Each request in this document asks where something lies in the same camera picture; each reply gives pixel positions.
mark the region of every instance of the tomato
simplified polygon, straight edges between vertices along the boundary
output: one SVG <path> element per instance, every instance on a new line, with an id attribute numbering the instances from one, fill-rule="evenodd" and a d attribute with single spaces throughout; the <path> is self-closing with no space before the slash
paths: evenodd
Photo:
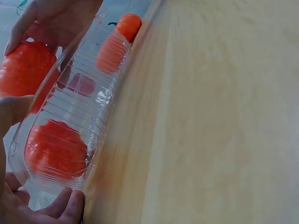
<path id="1" fill-rule="evenodd" d="M 56 56 L 41 42 L 22 42 L 16 50 L 5 56 L 0 67 L 1 96 L 34 95 L 56 62 Z M 44 86 L 32 113 L 37 113 L 52 86 L 60 76 L 54 71 Z"/>
<path id="2" fill-rule="evenodd" d="M 96 65 L 107 74 L 116 72 L 126 55 L 126 47 L 118 34 L 113 33 L 102 44 L 97 55 Z"/>
<path id="3" fill-rule="evenodd" d="M 95 88 L 95 81 L 77 73 L 67 87 L 71 91 L 75 91 L 82 96 L 90 96 Z"/>
<path id="4" fill-rule="evenodd" d="M 118 23 L 111 22 L 109 25 L 116 25 L 115 31 L 122 34 L 129 43 L 135 39 L 141 25 L 141 18 L 133 13 L 124 14 Z"/>
<path id="5" fill-rule="evenodd" d="M 80 134 L 62 121 L 50 119 L 29 132 L 24 160 L 34 173 L 70 180 L 84 173 L 86 158 Z"/>

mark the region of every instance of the wooden surface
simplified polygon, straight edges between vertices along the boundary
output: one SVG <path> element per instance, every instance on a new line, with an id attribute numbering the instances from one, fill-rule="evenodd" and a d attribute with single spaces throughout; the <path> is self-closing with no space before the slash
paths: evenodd
<path id="1" fill-rule="evenodd" d="M 299 223 L 298 9 L 164 0 L 132 52 L 86 224 Z"/>

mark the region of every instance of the clear plastic container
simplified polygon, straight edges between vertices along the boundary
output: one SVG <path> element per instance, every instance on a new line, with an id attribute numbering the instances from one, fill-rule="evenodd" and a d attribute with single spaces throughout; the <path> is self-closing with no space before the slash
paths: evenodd
<path id="1" fill-rule="evenodd" d="M 51 203 L 63 188 L 82 189 L 91 174 L 93 159 L 102 148 L 108 114 L 131 49 L 125 37 L 113 29 L 102 24 L 101 16 L 97 16 L 89 30 L 86 28 L 88 32 L 83 30 L 61 54 L 35 99 L 49 84 L 56 70 L 61 71 L 60 78 L 37 114 L 30 113 L 35 105 L 33 100 L 12 140 L 9 166 L 25 188 L 35 188 L 40 193 L 42 207 Z M 111 36 L 117 44 L 107 42 Z M 120 57 L 120 63 L 112 62 L 111 57 L 107 57 L 105 66 L 100 70 L 97 55 L 103 47 L 109 50 L 109 54 Z M 117 69 L 111 72 L 111 68 L 115 67 Z M 55 130 L 44 126 L 49 122 L 55 125 Z M 42 143 L 38 145 L 30 139 L 34 138 L 36 129 L 41 132 L 41 127 L 43 133 L 39 140 Z M 76 138 L 81 139 L 84 145 L 78 144 L 79 140 L 73 140 Z M 59 149 L 59 153 L 51 154 L 55 149 Z M 39 150 L 38 158 L 28 159 L 32 150 Z M 60 163 L 60 168 L 49 166 L 47 161 L 50 160 Z"/>

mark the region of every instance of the cherry tomato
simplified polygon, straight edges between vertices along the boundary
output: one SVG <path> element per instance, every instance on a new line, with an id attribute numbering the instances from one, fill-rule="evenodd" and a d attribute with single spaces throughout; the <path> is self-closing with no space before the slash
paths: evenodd
<path id="1" fill-rule="evenodd" d="M 87 146 L 79 133 L 62 121 L 47 120 L 28 135 L 24 160 L 34 173 L 70 180 L 84 173 L 86 158 Z"/>
<path id="2" fill-rule="evenodd" d="M 73 80 L 68 84 L 67 88 L 71 91 L 77 92 L 82 96 L 90 96 L 94 91 L 95 81 L 77 73 Z"/>
<path id="3" fill-rule="evenodd" d="M 126 47 L 117 33 L 110 35 L 102 44 L 97 55 L 96 66 L 102 72 L 116 72 L 126 55 Z"/>

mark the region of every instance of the hand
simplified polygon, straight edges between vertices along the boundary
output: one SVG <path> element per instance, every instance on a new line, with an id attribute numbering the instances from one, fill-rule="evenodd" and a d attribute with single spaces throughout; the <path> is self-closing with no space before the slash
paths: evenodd
<path id="1" fill-rule="evenodd" d="M 30 195 L 13 173 L 5 173 L 6 155 L 2 138 L 10 126 L 20 122 L 31 102 L 31 96 L 0 99 L 0 223 L 3 224 L 79 224 L 84 208 L 84 193 L 65 189 L 45 209 L 28 207 Z"/>
<path id="2" fill-rule="evenodd" d="M 56 53 L 58 47 L 64 51 L 73 39 L 98 12 L 103 0 L 33 0 L 12 28 L 5 55 L 12 52 L 21 41 L 33 38 L 48 45 Z M 58 87 L 64 88 L 71 69 L 66 67 L 72 53 L 62 62 Z"/>

